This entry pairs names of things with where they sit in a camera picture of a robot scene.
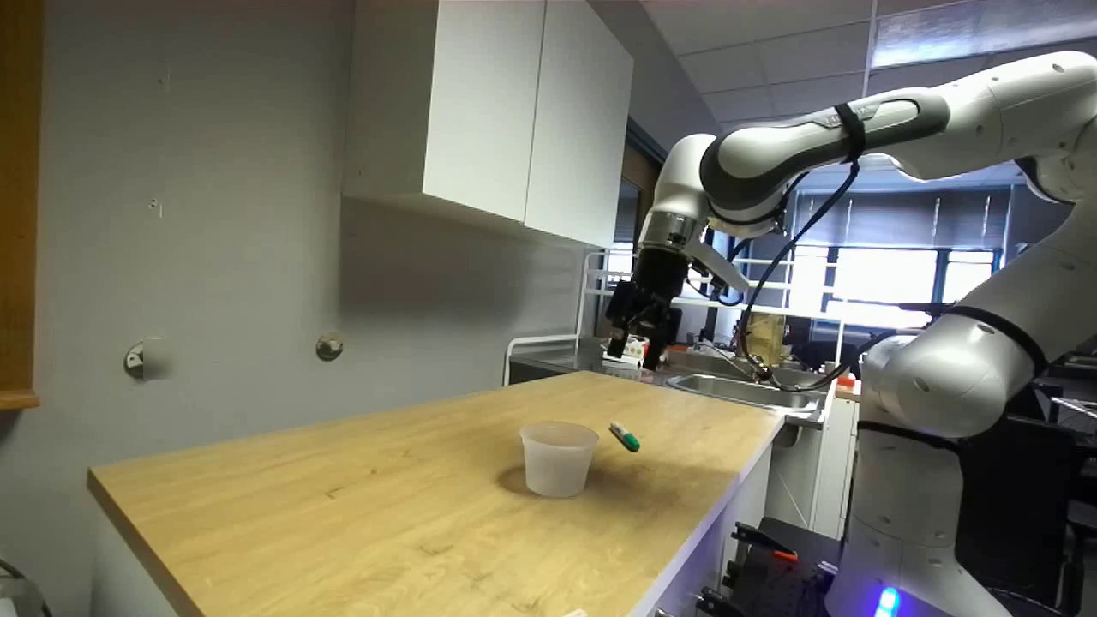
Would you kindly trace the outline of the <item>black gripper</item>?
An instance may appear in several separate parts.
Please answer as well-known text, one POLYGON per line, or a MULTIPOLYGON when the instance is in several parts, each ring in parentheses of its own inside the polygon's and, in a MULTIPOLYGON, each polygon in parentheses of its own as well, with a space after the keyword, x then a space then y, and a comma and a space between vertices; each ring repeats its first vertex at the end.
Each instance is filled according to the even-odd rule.
POLYGON ((607 357, 625 357, 626 331, 644 340, 644 370, 658 370, 660 340, 673 340, 678 330, 674 299, 681 293, 688 259, 668 249, 641 249, 633 275, 614 285, 607 319, 614 326, 607 357))

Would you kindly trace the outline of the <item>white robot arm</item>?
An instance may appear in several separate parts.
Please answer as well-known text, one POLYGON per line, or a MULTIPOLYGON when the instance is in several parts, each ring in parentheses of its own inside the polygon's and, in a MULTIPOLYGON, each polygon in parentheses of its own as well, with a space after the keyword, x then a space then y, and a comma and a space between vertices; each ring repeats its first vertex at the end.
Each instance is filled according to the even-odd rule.
POLYGON ((906 85, 828 108, 673 145, 614 286, 620 340, 665 345, 673 299, 694 268, 738 286, 702 234, 766 237, 795 177, 820 165, 891 156, 913 177, 1012 162, 1071 208, 1047 238, 990 275, 915 337, 862 358, 857 474, 828 617, 1008 617, 958 557, 962 468, 953 444, 999 423, 1008 402, 1097 331, 1097 57, 1047 50, 944 85, 906 85))

